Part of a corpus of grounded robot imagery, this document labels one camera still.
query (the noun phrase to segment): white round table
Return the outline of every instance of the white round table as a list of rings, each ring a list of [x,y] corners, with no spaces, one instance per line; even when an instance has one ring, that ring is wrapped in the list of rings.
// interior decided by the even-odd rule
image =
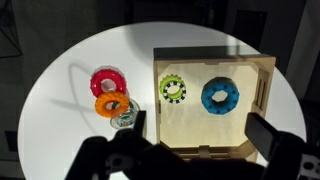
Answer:
[[[64,179],[84,139],[116,132],[94,110],[89,82],[101,65],[118,67],[131,98],[147,111],[147,139],[156,143],[153,48],[241,45],[240,53],[258,52],[227,34],[183,23],[142,23],[96,34],[57,58],[40,76],[24,104],[19,124],[19,156],[29,180]],[[136,85],[138,82],[148,86]],[[266,119],[277,129],[306,139],[298,100],[275,69]],[[259,155],[258,163],[266,161]],[[125,179],[122,173],[111,179]]]

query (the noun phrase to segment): dark background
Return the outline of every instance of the dark background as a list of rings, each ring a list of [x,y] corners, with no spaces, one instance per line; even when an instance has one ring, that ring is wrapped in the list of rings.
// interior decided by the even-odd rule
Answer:
[[[45,68],[65,50],[98,32],[148,21],[176,21],[217,29],[277,57],[283,75],[300,77],[292,68],[306,0],[0,0],[0,179],[23,178],[17,154],[17,129],[23,103]],[[305,93],[299,94],[307,139],[320,139],[320,57],[303,69]]]

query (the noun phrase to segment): wooden panel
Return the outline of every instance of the wooden panel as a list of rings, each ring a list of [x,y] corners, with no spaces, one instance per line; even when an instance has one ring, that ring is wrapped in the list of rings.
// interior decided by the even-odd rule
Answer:
[[[239,146],[247,140],[244,126],[251,111],[258,68],[254,63],[158,64],[157,82],[170,74],[180,76],[187,88],[187,97],[180,104],[170,104],[157,92],[161,104],[160,140],[169,147]],[[231,78],[238,87],[237,107],[225,115],[207,112],[201,103],[203,86],[214,77]]]
[[[244,134],[246,117],[248,112],[265,115],[274,64],[275,58],[268,55],[155,61],[158,142],[183,159],[254,162],[257,152]],[[186,85],[186,99],[179,104],[168,103],[159,93],[160,82],[171,74]],[[240,93],[237,107],[225,115],[210,114],[201,103],[203,86],[215,77],[231,78]]]

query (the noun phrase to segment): orange ring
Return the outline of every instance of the orange ring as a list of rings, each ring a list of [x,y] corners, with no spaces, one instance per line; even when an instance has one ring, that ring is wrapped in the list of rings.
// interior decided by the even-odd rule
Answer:
[[[110,110],[106,108],[106,104],[111,101],[117,101],[120,103],[120,107]],[[126,112],[129,107],[129,99],[127,98],[126,95],[120,93],[120,92],[106,92],[101,94],[95,103],[95,109],[96,112],[103,116],[110,118],[112,115],[115,113],[121,114],[123,112]]]

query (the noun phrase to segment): plastic ring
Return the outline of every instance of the plastic ring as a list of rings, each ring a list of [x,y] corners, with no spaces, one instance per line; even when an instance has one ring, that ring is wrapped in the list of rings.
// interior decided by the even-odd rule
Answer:
[[[116,109],[111,109],[111,110],[107,109],[106,105],[109,102],[114,102],[114,101],[119,102],[120,107]],[[107,92],[107,93],[101,94],[97,98],[95,103],[96,112],[99,115],[107,118],[114,116],[114,114],[121,114],[123,112],[126,112],[128,110],[128,107],[129,107],[129,99],[127,98],[127,96],[125,96],[120,92]]]
[[[168,89],[172,86],[178,86],[176,93],[168,93]],[[160,82],[160,94],[169,103],[178,104],[186,98],[187,90],[184,81],[177,75],[168,75]]]
[[[119,102],[112,103],[111,109],[116,109],[118,107],[118,105],[119,105]],[[139,110],[140,110],[140,108],[139,108],[137,102],[135,102],[133,99],[130,99],[128,112],[129,111],[136,111],[137,112]]]
[[[224,91],[227,97],[223,101],[215,101],[212,96]],[[224,115],[232,111],[238,104],[239,91],[235,83],[227,77],[216,77],[204,85],[201,101],[206,110],[211,114]]]
[[[113,69],[101,69],[94,73],[90,81],[90,88],[95,97],[98,98],[101,94],[105,93],[101,87],[101,83],[105,79],[109,79],[115,83],[115,91],[126,94],[127,85],[123,75]]]

